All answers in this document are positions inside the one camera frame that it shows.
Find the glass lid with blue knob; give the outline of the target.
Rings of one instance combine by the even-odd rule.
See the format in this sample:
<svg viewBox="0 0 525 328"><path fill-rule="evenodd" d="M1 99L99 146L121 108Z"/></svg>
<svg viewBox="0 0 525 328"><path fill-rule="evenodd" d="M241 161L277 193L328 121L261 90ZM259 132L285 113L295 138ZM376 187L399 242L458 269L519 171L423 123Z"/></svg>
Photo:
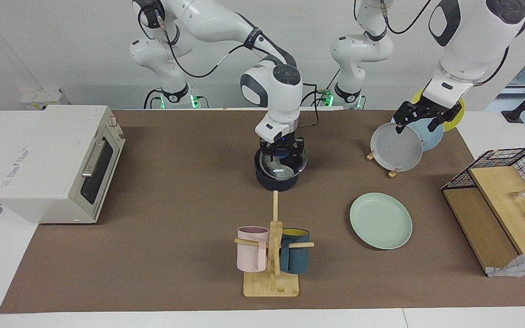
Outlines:
<svg viewBox="0 0 525 328"><path fill-rule="evenodd" d="M295 150L279 148L264 154L257 151L254 157L254 163L260 168L264 177L273 180L284 181L298 177L308 164L308 151L302 148L301 153Z"/></svg>

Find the light blue plate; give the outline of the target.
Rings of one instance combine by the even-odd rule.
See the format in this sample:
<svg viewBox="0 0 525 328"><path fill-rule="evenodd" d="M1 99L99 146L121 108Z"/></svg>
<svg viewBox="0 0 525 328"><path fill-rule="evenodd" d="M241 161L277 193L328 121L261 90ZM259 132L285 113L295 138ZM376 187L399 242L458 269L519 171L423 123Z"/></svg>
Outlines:
<svg viewBox="0 0 525 328"><path fill-rule="evenodd" d="M417 148L416 137L414 136L416 134L424 152L433 149L442 140L444 132L440 129L436 129L433 133L429 132L428 124L430 122L431 118L412 122L406 126L406 129L401 134L398 134L395 131L396 124L394 120L388 120L385 145L397 147L399 151L405 151L406 149L411 151Z"/></svg>

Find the yellow plate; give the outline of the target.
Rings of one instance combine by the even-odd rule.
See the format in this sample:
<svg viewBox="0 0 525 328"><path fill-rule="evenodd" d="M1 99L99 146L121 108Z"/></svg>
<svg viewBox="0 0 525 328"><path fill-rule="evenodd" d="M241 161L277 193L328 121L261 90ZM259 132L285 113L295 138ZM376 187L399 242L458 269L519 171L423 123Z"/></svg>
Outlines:
<svg viewBox="0 0 525 328"><path fill-rule="evenodd" d="M413 96L411 102L417 103L421 98L422 92L423 88L419 89L419 91L417 91L417 93L415 93L415 95ZM456 128L460 121L463 119L465 114L465 101L463 98L460 98L458 100L458 103L461 105L460 111L458 112L457 116L454 118L453 121L446 121L445 123L443 123L443 132L448 132Z"/></svg>

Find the grey plate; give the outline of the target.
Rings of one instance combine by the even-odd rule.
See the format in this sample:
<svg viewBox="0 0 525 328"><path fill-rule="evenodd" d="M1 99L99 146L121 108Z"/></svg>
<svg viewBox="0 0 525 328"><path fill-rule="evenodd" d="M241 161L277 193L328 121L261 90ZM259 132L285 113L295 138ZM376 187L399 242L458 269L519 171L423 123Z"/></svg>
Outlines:
<svg viewBox="0 0 525 328"><path fill-rule="evenodd" d="M405 172L419 164L423 145L419 135L409 127L396 132L396 124L385 123L375 129L370 140L371 159L390 174Z"/></svg>

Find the wooden plate rack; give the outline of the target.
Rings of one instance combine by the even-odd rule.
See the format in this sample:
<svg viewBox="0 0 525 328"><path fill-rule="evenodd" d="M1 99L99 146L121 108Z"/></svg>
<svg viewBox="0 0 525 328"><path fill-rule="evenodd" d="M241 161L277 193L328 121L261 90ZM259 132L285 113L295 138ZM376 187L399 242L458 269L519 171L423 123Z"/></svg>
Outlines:
<svg viewBox="0 0 525 328"><path fill-rule="evenodd" d="M404 156L401 151L397 147L390 147L390 145L371 144L366 160L375 161L387 171L387 176L390 179L396 177L404 166Z"/></svg>

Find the light green plate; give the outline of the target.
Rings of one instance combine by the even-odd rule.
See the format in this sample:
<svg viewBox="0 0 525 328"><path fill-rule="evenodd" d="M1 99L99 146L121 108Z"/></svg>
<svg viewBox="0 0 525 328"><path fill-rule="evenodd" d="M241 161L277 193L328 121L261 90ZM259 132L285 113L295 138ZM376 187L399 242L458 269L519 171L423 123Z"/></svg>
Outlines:
<svg viewBox="0 0 525 328"><path fill-rule="evenodd" d="M412 236L409 211L397 199L384 193L366 193L353 201L350 224L356 235L371 247L384 251L405 245Z"/></svg>

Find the pink mug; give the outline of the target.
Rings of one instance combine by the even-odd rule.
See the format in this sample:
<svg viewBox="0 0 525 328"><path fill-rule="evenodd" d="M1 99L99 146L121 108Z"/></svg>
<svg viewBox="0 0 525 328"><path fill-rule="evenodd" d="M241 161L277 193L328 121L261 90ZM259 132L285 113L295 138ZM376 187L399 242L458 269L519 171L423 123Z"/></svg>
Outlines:
<svg viewBox="0 0 525 328"><path fill-rule="evenodd" d="M236 266L242 272L264 272L267 269L269 229L262 226L242 226L239 239L254 241L254 245L238 243Z"/></svg>

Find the dark teal mug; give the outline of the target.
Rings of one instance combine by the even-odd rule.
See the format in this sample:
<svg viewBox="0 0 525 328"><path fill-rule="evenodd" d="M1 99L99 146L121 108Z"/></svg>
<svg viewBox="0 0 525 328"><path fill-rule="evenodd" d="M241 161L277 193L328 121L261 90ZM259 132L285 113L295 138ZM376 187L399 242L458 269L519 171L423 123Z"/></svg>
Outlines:
<svg viewBox="0 0 525 328"><path fill-rule="evenodd" d="M309 248L291 248L294 243L310 241L310 232L300 228L284 228L279 251L281 272L289 274L304 274L309 265Z"/></svg>

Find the wooden mug tree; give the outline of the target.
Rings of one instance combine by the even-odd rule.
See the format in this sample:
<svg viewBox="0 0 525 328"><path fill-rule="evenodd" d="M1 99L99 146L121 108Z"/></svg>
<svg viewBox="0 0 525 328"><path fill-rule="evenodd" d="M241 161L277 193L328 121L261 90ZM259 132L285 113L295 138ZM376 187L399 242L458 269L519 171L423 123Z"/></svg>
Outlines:
<svg viewBox="0 0 525 328"><path fill-rule="evenodd" d="M258 233L240 233L234 239L237 245L254 248L254 266L244 270L242 294L246 297L296 297L299 295L299 277L280 268L283 253L283 222L278 218L279 191L273 191L273 218L269 228L258 227Z"/></svg>

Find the brown table mat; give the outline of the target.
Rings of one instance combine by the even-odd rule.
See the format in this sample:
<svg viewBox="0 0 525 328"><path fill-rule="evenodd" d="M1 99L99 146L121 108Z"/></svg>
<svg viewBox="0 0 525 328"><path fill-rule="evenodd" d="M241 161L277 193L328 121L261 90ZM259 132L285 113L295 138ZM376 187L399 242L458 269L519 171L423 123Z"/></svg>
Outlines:
<svg viewBox="0 0 525 328"><path fill-rule="evenodd" d="M254 174L257 111L118 111L126 144L98 222L39 226L1 313L522 307L525 277L486 277L442 187L473 158L458 131L390 179L365 160L385 111L330 111L304 128L309 164L279 196L279 219L315 246L297 297L245 297L240 226L268 226L272 193ZM384 251L350 206L384 193L413 231Z"/></svg>

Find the cream toaster oven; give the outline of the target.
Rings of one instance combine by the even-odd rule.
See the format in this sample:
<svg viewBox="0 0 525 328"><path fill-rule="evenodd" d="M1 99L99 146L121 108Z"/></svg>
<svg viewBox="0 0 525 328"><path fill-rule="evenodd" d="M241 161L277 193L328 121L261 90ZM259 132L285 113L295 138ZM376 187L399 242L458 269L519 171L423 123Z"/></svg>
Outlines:
<svg viewBox="0 0 525 328"><path fill-rule="evenodd" d="M51 105L18 137L0 203L37 224L97 222L125 144L108 106Z"/></svg>

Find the white wall socket box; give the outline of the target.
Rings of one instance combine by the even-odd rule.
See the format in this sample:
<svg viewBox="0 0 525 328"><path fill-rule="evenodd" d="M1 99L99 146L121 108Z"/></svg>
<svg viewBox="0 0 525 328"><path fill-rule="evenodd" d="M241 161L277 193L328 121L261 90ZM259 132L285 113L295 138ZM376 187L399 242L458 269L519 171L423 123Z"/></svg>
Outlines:
<svg viewBox="0 0 525 328"><path fill-rule="evenodd" d="M25 110L44 110L50 105L69 105L71 102L61 89L22 91L20 104Z"/></svg>

